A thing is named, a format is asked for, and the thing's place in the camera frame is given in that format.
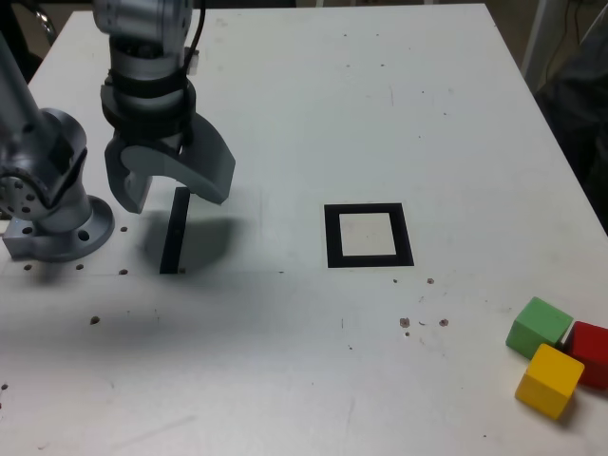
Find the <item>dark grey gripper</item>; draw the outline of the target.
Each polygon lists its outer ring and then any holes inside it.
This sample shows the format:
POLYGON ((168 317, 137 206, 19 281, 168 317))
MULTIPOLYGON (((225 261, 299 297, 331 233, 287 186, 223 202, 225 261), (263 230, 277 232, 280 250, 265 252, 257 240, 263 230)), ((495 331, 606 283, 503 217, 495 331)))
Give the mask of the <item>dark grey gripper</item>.
POLYGON ((143 210, 151 177, 171 178, 200 198, 221 205, 229 197, 236 160, 219 132, 201 115, 183 132, 160 138, 158 148, 132 145, 119 135, 108 143, 105 166, 110 190, 129 213, 143 210))

